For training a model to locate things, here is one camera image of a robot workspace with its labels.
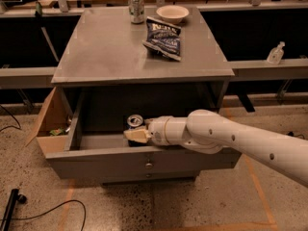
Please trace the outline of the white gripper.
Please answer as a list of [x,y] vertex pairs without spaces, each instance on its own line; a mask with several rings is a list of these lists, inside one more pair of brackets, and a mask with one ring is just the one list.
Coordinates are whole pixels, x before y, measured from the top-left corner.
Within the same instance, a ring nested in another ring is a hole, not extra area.
[[124,131],[128,141],[157,145],[180,145],[188,139],[185,117],[160,116],[146,121],[147,129],[137,128]]

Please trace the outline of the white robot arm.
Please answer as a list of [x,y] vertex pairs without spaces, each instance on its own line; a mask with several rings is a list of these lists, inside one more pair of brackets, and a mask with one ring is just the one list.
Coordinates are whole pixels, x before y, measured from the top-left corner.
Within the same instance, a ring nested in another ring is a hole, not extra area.
[[208,110],[196,110],[186,117],[150,118],[142,126],[125,130],[124,136],[129,141],[180,145],[204,154],[228,146],[308,186],[307,140],[243,125]]

